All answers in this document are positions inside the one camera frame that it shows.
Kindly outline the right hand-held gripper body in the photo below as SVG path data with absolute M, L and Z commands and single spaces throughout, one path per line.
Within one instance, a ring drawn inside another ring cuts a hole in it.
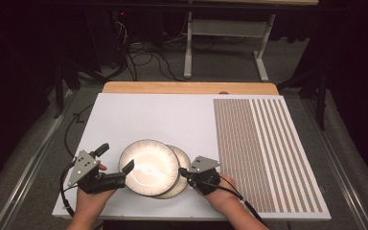
M 188 168 L 190 178 L 197 183 L 197 190 L 204 196 L 212 193 L 217 189 L 220 183 L 217 167 L 219 161 L 204 156 L 198 156 Z

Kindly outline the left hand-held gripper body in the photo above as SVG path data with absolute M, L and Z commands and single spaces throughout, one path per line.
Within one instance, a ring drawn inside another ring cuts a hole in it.
M 87 194 L 98 194 L 124 188 L 126 177 L 125 172 L 110 174 L 101 172 L 96 154 L 82 150 L 75 160 L 67 186 L 71 188 L 77 185 Z

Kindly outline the white dark-rimmed plate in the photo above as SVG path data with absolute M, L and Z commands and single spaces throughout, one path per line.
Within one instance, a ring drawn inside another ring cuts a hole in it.
M 155 140 L 140 140 L 130 144 L 121 154 L 119 168 L 134 161 L 126 176 L 126 186 L 141 196 L 161 196 L 178 181 L 179 161 L 165 144 Z
M 187 169 L 191 162 L 188 155 L 180 148 L 169 145 L 169 148 L 173 151 L 173 153 L 176 155 L 180 167 Z M 181 192 L 183 192 L 187 187 L 187 179 L 183 176 L 179 176 L 177 183 L 165 194 L 159 195 L 158 199 L 168 199 L 172 198 L 174 196 L 179 195 Z

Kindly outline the person's right hand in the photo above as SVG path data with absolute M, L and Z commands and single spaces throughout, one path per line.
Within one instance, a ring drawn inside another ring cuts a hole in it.
M 235 195 L 235 180 L 232 177 L 223 173 L 221 173 L 219 176 L 219 185 L 220 187 L 225 188 L 225 190 L 216 189 L 208 195 L 201 196 L 209 202 L 209 204 L 215 211 L 221 213 L 224 216 L 240 213 L 241 211 L 243 211 L 243 206 L 238 197 Z

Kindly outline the person's left hand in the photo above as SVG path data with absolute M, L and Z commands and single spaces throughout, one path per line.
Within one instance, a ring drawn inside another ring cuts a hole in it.
M 76 212 L 96 212 L 101 213 L 112 196 L 116 193 L 115 190 L 100 192 L 98 194 L 87 194 L 82 189 L 77 191 Z

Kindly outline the brown striped placemat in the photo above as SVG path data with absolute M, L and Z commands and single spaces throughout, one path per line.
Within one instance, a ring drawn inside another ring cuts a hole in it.
M 215 99 L 221 171 L 261 214 L 329 215 L 283 97 Z

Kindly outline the dark metal stand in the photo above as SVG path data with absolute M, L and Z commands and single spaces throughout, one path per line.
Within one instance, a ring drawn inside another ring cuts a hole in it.
M 66 84 L 69 90 L 79 90 L 81 82 L 78 77 L 77 67 L 70 60 L 60 60 L 55 68 L 55 95 L 57 110 L 55 118 L 57 119 L 64 108 L 64 90 L 63 85 Z
M 301 99 L 316 97 L 315 120 L 319 127 L 324 130 L 324 115 L 326 108 L 327 74 L 319 70 L 311 70 L 307 73 L 297 75 L 276 85 L 281 91 L 290 87 L 301 86 L 299 96 Z

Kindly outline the white metal stand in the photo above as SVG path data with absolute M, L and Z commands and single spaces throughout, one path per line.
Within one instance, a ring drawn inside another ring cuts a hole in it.
M 263 55 L 274 25 L 275 18 L 276 15 L 271 14 L 265 22 L 193 19 L 193 14 L 188 12 L 183 77 L 188 80 L 192 76 L 193 36 L 210 35 L 260 39 L 260 48 L 253 52 L 253 58 L 258 69 L 260 80 L 269 81 L 267 72 L 265 70 Z

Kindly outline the aluminium floor rail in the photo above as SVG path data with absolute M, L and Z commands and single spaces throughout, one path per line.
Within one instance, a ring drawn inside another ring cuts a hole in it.
M 61 162 L 68 158 L 58 141 L 64 120 L 51 103 L 0 174 L 0 230 L 57 230 L 66 224 L 52 215 Z
M 328 161 L 330 162 L 331 169 L 333 171 L 334 177 L 338 183 L 341 193 L 353 215 L 356 225 L 360 230 L 368 230 L 368 216 L 363 209 L 362 203 L 357 196 L 357 191 L 354 188 L 351 180 L 343 169 L 336 152 L 332 146 L 330 138 L 328 137 L 326 131 L 320 127 L 316 121 L 316 115 L 314 106 L 310 100 L 303 100 L 302 104 L 307 110 L 313 125 L 320 137 L 322 145 L 325 148 Z

